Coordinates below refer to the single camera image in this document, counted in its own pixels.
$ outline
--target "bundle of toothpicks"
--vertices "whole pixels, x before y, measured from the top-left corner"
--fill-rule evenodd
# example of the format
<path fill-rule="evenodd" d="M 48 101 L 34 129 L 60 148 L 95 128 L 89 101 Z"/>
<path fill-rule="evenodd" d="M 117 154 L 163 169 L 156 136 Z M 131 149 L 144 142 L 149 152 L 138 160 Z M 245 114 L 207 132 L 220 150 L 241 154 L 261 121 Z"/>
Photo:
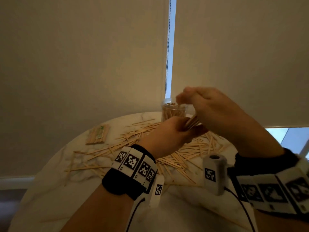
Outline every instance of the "bundle of toothpicks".
<path fill-rule="evenodd" d="M 150 119 L 138 123 L 133 123 L 128 127 L 137 127 L 137 129 L 133 131 L 124 132 L 120 135 L 120 137 L 116 138 L 118 142 L 114 145 L 106 145 L 106 147 L 95 150 L 92 152 L 82 152 L 82 151 L 74 151 L 71 159 L 71 163 L 68 168 L 65 170 L 67 172 L 67 180 L 69 178 L 70 172 L 72 171 L 83 171 L 83 170 L 91 170 L 94 172 L 99 178 L 103 178 L 106 172 L 109 170 L 110 166 L 107 165 L 97 165 L 97 164 L 89 164 L 88 161 L 93 160 L 99 156 L 108 157 L 112 161 L 118 155 L 118 151 L 124 146 L 131 146 L 139 142 L 139 140 L 148 135 L 150 132 L 155 130 L 160 122 L 152 123 L 155 119 Z M 186 124 L 186 128 L 192 128 L 197 125 L 199 121 L 196 116 L 193 116 Z M 206 155 L 212 153 L 220 153 L 223 151 L 228 145 L 219 144 L 219 140 L 223 138 L 212 133 L 207 132 L 206 134 L 194 138 L 191 143 L 184 144 L 178 151 L 172 153 L 169 156 L 158 158 L 156 161 L 158 172 L 157 174 L 164 175 L 166 179 L 166 184 L 168 185 L 181 185 L 181 186 L 200 186 L 197 184 L 196 179 L 194 179 L 193 169 L 196 170 L 198 168 L 200 171 L 203 171 L 201 165 L 197 164 L 193 160 L 195 158 L 203 158 Z M 74 158 L 77 154 L 83 154 L 89 157 L 81 167 L 74 166 Z M 176 179 L 183 178 L 183 181 L 177 181 Z"/>

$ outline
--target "round table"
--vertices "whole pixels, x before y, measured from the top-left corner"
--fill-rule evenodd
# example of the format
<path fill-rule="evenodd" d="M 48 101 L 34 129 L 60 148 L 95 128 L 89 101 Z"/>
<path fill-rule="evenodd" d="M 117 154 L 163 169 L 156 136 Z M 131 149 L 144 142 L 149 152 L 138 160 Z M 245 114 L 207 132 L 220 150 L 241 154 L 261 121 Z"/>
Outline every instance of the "round table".
<path fill-rule="evenodd" d="M 67 178 L 65 170 L 70 165 L 73 151 L 91 152 L 115 144 L 118 142 L 115 138 L 121 133 L 136 129 L 134 126 L 124 126 L 153 118 L 155 120 L 151 122 L 161 121 L 161 112 L 131 114 L 105 122 L 111 127 L 105 144 L 85 145 L 89 131 L 66 144 L 36 175 L 21 200 L 20 209 L 11 222 L 9 232 L 59 231 L 101 182 L 91 170 L 70 172 Z M 236 152 L 231 146 L 222 154 L 233 164 Z M 74 161 L 82 161 L 82 158 L 85 157 L 76 156 Z M 111 163 L 109 158 L 102 157 L 100 161 Z M 250 206 L 246 207 L 254 219 Z M 170 186 L 161 196 L 158 208 L 149 209 L 143 204 L 139 206 L 130 231 L 246 231 L 236 224 L 249 228 L 245 213 L 229 193 L 214 196 L 201 187 Z"/>

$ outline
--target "black cable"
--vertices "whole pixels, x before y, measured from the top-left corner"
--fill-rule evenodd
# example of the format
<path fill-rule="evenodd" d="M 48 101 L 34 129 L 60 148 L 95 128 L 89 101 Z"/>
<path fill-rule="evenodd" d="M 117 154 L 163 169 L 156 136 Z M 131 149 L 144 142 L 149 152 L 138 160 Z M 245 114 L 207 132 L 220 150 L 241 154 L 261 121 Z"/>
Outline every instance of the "black cable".
<path fill-rule="evenodd" d="M 237 195 L 235 195 L 229 188 L 224 187 L 224 189 L 225 189 L 226 191 L 230 192 L 232 195 L 234 195 L 235 198 L 238 200 L 238 202 L 241 204 L 241 206 L 243 207 L 243 210 L 245 211 L 245 213 L 246 213 L 246 215 L 247 215 L 247 218 L 248 218 L 249 223 L 250 223 L 250 225 L 251 225 L 252 231 L 255 232 L 255 229 L 254 229 L 254 226 L 253 226 L 252 221 L 251 221 L 251 219 L 250 219 L 250 216 L 249 216 L 249 214 L 248 214 L 248 212 L 247 212 L 245 206 L 243 205 L 242 201 L 241 201 L 241 200 L 237 197 Z"/>
<path fill-rule="evenodd" d="M 135 207 L 135 209 L 134 209 L 134 211 L 133 211 L 133 213 L 132 213 L 132 216 L 131 216 L 131 218 L 130 218 L 130 221 L 129 221 L 129 224 L 128 224 L 128 227 L 127 227 L 126 232 L 129 231 L 130 224 L 131 224 L 131 221 L 132 221 L 133 216 L 134 216 L 134 214 L 135 214 L 135 211 L 137 210 L 137 207 L 140 205 L 141 202 L 144 202 L 144 201 L 145 201 L 145 198 L 142 198 L 141 201 L 139 201 L 138 204 L 136 205 L 136 207 Z"/>

